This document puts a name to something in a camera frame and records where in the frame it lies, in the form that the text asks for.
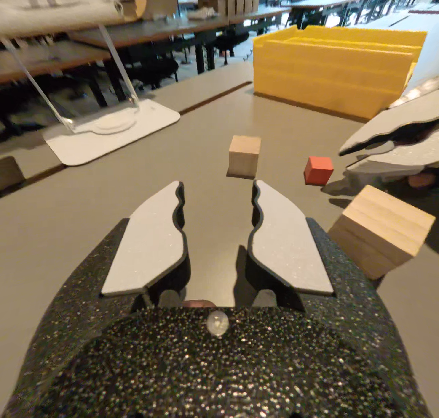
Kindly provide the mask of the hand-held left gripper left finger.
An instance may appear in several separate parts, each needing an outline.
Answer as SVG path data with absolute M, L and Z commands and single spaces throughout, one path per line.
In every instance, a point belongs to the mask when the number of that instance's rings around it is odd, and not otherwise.
M 164 289 L 180 292 L 191 269 L 184 233 L 184 184 L 173 181 L 129 217 L 105 282 L 103 296 Z

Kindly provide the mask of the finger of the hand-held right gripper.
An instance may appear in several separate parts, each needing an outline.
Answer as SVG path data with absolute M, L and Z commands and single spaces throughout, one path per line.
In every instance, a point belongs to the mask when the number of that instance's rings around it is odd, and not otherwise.
M 402 178 L 432 179 L 438 176 L 438 139 L 424 139 L 406 145 L 388 145 L 388 149 L 361 154 L 347 165 L 345 173 L 381 180 Z
M 380 112 L 344 142 L 339 156 L 363 150 L 373 143 L 388 141 L 400 130 L 431 123 L 438 117 L 439 91 L 435 90 Z

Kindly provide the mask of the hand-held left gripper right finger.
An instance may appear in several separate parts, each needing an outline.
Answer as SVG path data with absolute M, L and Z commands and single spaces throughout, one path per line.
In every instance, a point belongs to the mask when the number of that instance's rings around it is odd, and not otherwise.
M 252 189 L 253 229 L 247 252 L 266 277 L 305 294 L 334 289 L 304 213 L 262 180 Z

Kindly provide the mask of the plain wooden cube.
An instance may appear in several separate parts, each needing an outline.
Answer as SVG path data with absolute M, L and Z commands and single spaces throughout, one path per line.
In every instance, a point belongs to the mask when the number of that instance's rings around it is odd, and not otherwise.
M 244 179 L 256 177 L 261 138 L 234 135 L 228 150 L 228 176 Z
M 371 185 L 344 209 L 328 235 L 372 281 L 419 253 L 436 217 Z

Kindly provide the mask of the yellow plastic bin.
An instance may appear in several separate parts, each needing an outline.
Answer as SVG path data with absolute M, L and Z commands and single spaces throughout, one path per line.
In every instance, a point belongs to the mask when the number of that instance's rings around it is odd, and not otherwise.
M 253 41 L 257 94 L 372 119 L 406 89 L 426 31 L 296 26 Z

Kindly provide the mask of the red wooden cube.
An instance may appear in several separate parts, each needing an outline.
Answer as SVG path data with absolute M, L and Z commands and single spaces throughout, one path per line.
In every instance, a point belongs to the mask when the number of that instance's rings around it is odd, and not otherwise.
M 310 156 L 304 169 L 306 185 L 325 186 L 334 171 L 329 157 Z

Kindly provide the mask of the dark-framed desk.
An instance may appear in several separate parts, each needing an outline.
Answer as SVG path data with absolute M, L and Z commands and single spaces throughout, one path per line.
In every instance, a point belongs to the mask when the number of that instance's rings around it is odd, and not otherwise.
M 339 17 L 338 25 L 347 24 L 352 7 L 359 4 L 363 10 L 368 0 L 303 0 L 292 4 L 286 26 L 305 29 L 308 26 L 325 26 L 330 15 Z

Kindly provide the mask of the brown wooden block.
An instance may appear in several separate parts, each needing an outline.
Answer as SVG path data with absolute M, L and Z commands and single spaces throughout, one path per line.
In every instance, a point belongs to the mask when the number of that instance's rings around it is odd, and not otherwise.
M 0 191 L 6 191 L 25 182 L 16 159 L 6 156 L 0 159 Z

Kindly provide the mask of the black office chair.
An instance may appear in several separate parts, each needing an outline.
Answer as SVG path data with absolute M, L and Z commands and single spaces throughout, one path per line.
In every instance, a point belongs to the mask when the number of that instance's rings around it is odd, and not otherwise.
M 223 34 L 217 36 L 213 42 L 212 48 L 216 48 L 224 57 L 224 65 L 228 64 L 228 54 L 232 57 L 234 55 L 233 49 L 247 41 L 249 38 L 249 31 L 244 26 L 244 22 L 234 24 L 229 27 Z
M 160 88 L 165 79 L 179 81 L 179 64 L 172 50 L 152 42 L 142 43 L 127 47 L 126 56 L 125 69 L 129 77 L 150 85 L 153 90 Z

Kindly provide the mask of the long brown desk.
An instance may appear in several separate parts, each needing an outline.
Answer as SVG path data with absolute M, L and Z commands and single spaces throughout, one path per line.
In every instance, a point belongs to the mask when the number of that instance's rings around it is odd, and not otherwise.
M 142 43 L 178 51 L 195 47 L 198 74 L 215 68 L 213 42 L 234 24 L 244 22 L 247 30 L 262 32 L 274 25 L 274 19 L 288 13 L 291 6 L 260 7 L 249 15 L 215 16 L 206 20 L 177 17 L 158 21 L 136 21 L 107 27 L 107 33 L 121 59 L 127 58 L 126 48 Z

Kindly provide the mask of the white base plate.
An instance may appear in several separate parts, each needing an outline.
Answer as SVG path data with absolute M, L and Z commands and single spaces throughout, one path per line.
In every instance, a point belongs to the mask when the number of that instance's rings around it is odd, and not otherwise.
M 175 124 L 180 114 L 151 99 L 125 101 L 67 124 L 45 128 L 42 136 L 59 161 L 69 167 L 94 161 Z

